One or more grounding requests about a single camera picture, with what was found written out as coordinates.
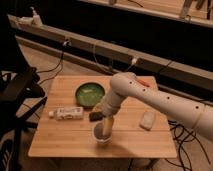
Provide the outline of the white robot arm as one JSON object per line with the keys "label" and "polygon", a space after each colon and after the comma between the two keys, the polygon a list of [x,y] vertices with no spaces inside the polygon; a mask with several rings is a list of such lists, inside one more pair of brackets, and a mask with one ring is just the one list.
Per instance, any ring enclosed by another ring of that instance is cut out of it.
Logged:
{"label": "white robot arm", "polygon": [[213,107],[145,86],[132,72],[114,74],[110,89],[101,100],[105,118],[117,114],[122,102],[133,97],[172,117],[213,142]]}

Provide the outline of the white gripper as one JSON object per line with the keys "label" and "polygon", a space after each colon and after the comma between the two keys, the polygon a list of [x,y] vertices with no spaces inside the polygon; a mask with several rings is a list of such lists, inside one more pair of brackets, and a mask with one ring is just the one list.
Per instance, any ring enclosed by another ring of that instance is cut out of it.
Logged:
{"label": "white gripper", "polygon": [[127,98],[124,89],[110,88],[101,100],[101,112],[105,116],[103,119],[103,135],[110,136],[114,124],[114,118],[111,117],[118,113],[121,104]]}

